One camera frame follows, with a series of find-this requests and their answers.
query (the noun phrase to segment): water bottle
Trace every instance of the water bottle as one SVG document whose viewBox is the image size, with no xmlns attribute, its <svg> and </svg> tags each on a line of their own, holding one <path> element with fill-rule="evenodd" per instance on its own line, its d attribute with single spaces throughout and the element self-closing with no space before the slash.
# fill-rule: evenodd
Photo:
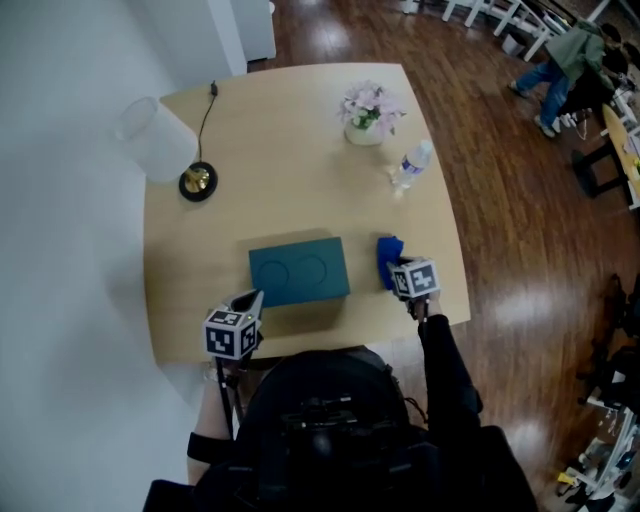
<svg viewBox="0 0 640 512">
<path fill-rule="evenodd" d="M 391 183 L 396 190 L 406 190 L 413 185 L 418 175 L 429 166 L 431 153 L 433 153 L 433 144 L 430 140 L 423 140 L 418 147 L 404 156 L 402 163 L 391 177 Z"/>
</svg>

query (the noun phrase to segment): pink flowers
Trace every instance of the pink flowers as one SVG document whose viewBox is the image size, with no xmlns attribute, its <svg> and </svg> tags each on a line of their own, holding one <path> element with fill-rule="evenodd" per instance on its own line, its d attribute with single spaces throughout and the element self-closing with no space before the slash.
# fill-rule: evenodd
<svg viewBox="0 0 640 512">
<path fill-rule="evenodd" d="M 395 96 L 371 80 L 351 87 L 340 104 L 344 124 L 353 123 L 361 130 L 372 128 L 381 134 L 393 134 L 395 122 L 405 114 Z"/>
</svg>

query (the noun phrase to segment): white vase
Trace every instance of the white vase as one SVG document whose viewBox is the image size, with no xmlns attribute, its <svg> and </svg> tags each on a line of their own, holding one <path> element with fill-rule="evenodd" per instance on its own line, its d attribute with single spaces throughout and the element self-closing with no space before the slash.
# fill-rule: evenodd
<svg viewBox="0 0 640 512">
<path fill-rule="evenodd" d="M 349 122 L 344 127 L 344 136 L 351 144 L 356 146 L 375 146 L 376 144 L 382 144 L 384 140 L 384 134 L 379 130 L 374 129 L 374 125 L 371 125 L 366 130 L 356 128 L 356 126 Z"/>
</svg>

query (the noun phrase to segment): person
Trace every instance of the person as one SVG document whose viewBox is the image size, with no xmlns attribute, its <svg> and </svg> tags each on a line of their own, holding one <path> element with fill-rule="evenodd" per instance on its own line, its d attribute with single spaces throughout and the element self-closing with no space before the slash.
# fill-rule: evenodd
<svg viewBox="0 0 640 512">
<path fill-rule="evenodd" d="M 609 103 L 615 90 L 624 85 L 621 77 L 629 72 L 629 64 L 640 69 L 640 51 L 633 44 L 625 42 L 620 48 L 607 49 L 602 59 L 602 70 L 611 80 L 613 89 L 605 87 L 595 73 L 586 70 L 569 92 L 567 101 L 558 111 L 558 116 L 575 114 L 588 108 L 598 112 L 598 107 L 603 103 Z"/>
<path fill-rule="evenodd" d="M 156 510 L 537 510 L 482 401 L 438 294 L 411 303 L 424 351 L 428 430 L 413 426 L 391 368 L 374 352 L 304 352 L 258 386 L 231 440 L 207 381 L 188 446 L 189 485 L 151 484 Z"/>
<path fill-rule="evenodd" d="M 605 48 L 613 49 L 621 41 L 616 28 L 604 24 L 602 28 L 589 21 L 580 20 L 567 33 L 552 38 L 546 45 L 549 60 L 539 64 L 509 84 L 516 94 L 527 97 L 527 91 L 541 82 L 549 82 L 549 90 L 542 104 L 540 115 L 534 118 L 542 133 L 553 138 L 552 128 L 560 107 L 567 99 L 569 88 L 590 69 L 603 87 L 613 89 L 611 79 L 602 71 Z"/>
</svg>

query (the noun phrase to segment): hand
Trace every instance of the hand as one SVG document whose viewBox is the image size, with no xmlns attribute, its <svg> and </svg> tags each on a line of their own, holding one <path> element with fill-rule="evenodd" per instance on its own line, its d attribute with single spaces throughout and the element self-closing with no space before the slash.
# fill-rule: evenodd
<svg viewBox="0 0 640 512">
<path fill-rule="evenodd" d="M 425 312 L 426 300 L 425 299 L 416 299 L 414 303 L 414 312 L 416 319 L 418 322 L 424 322 L 424 312 Z M 437 292 L 433 292 L 429 294 L 429 308 L 427 311 L 427 317 L 433 315 L 441 315 L 442 307 L 440 306 L 440 290 Z"/>
</svg>

